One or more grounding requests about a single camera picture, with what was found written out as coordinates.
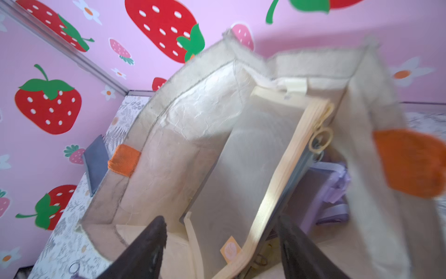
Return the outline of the yellow-trim mesh pouch bottom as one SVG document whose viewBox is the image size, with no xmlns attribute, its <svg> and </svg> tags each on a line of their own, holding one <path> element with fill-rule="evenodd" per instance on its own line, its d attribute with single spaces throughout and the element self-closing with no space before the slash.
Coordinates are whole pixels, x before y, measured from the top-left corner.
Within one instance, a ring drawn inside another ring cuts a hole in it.
<svg viewBox="0 0 446 279">
<path fill-rule="evenodd" d="M 256 87 L 184 217 L 196 277 L 236 278 L 272 229 L 286 187 L 320 148 L 334 104 Z"/>
</svg>

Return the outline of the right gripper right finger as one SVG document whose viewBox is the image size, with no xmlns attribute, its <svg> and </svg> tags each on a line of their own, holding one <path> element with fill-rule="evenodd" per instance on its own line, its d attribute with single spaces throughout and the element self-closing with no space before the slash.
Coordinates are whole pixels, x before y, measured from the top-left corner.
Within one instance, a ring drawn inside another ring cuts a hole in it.
<svg viewBox="0 0 446 279">
<path fill-rule="evenodd" d="M 287 216 L 276 224 L 287 279 L 349 279 Z"/>
</svg>

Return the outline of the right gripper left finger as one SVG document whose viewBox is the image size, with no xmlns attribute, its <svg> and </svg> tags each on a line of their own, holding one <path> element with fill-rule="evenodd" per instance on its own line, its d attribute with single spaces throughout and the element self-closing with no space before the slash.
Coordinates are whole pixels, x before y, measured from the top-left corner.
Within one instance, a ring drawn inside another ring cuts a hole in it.
<svg viewBox="0 0 446 279">
<path fill-rule="evenodd" d="M 167 224 L 156 217 L 98 278 L 158 279 L 167 244 Z"/>
</svg>

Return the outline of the beige canvas bag orange handles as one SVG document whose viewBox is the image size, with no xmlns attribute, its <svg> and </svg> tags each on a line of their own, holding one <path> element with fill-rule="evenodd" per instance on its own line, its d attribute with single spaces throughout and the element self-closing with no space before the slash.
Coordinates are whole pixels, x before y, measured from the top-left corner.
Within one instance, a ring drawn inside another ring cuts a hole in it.
<svg viewBox="0 0 446 279">
<path fill-rule="evenodd" d="M 159 279 L 198 279 L 184 217 L 256 87 L 334 104 L 313 141 L 321 151 L 312 165 L 346 165 L 350 219 L 313 226 L 307 237 L 350 279 L 443 279 L 446 242 L 434 197 L 445 185 L 446 149 L 407 130 L 376 46 L 264 59 L 231 33 L 174 74 L 116 148 L 80 223 L 98 253 L 112 264 L 162 216 Z M 278 259 L 260 276 L 286 278 L 280 239 L 273 253 Z"/>
</svg>

